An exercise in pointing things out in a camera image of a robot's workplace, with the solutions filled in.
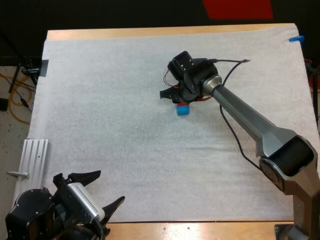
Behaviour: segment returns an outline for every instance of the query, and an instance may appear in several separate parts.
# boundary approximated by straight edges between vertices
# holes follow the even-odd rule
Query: table
[[[79,29],[50,30],[48,40],[68,39],[103,39],[142,36],[165,36],[200,33],[239,32],[278,27],[277,24],[217,25],[188,27],[157,27],[157,28],[121,28],[121,29]],[[282,221],[226,221],[226,222],[144,222],[144,223],[109,223],[111,228],[109,240],[246,240],[275,239],[275,224],[288,224]]]

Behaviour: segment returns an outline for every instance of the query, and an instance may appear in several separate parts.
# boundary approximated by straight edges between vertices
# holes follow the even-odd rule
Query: blue clip
[[[305,36],[300,35],[300,36],[295,36],[295,37],[292,37],[292,38],[289,39],[290,43],[293,43],[293,42],[296,42],[296,41],[299,41],[300,44],[303,45],[304,41],[305,41]]]
[[[178,116],[189,115],[190,113],[189,105],[176,106],[176,113],[178,114]]]

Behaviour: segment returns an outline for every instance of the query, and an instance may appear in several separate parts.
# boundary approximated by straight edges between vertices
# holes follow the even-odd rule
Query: blue block
[[[189,115],[189,106],[177,106],[176,113],[178,114],[178,116]]]

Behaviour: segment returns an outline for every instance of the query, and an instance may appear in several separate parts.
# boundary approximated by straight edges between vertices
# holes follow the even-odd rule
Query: silver metal part
[[[19,171],[13,195],[13,204],[17,197],[30,189],[43,187],[44,173],[48,159],[48,139],[24,140]]]
[[[293,195],[293,221],[294,226],[298,227],[304,234],[316,236],[319,233],[319,201],[320,201],[320,179],[317,171],[318,154],[312,145],[302,136],[302,139],[312,150],[313,160],[309,164],[302,167],[298,173],[293,176],[285,175],[280,167],[267,157],[261,160],[269,163],[283,181],[283,189],[285,195]],[[316,238],[299,238],[300,233],[295,232],[295,237],[288,239],[319,239]]]
[[[94,218],[99,221],[105,218],[105,211],[95,204],[86,188],[80,182],[70,183],[68,184],[68,188],[77,196],[82,206],[91,214],[90,223]]]
[[[26,179],[29,178],[29,173],[27,173],[27,172],[7,171],[6,173],[12,177],[15,177],[15,178],[17,178],[17,177],[22,177],[22,178],[26,178]]]
[[[212,92],[215,87],[219,86],[222,83],[222,78],[219,75],[214,75],[209,77],[202,86],[202,95],[212,96]]]
[[[275,126],[223,85],[216,87],[212,96],[255,140],[256,156],[271,156],[297,135]]]

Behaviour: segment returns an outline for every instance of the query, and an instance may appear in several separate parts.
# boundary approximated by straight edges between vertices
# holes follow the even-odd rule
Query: metal bracket
[[[6,173],[15,178],[21,177],[23,179],[29,179],[29,173],[27,172],[7,171]]]
[[[276,240],[309,240],[310,238],[303,234],[293,224],[277,224],[274,226]]]
[[[17,177],[13,205],[20,194],[27,190],[43,187],[49,144],[48,139],[24,140],[19,171],[7,172],[11,176]]]
[[[41,69],[40,69],[40,77],[45,77],[47,75],[49,60],[45,59],[41,62]]]

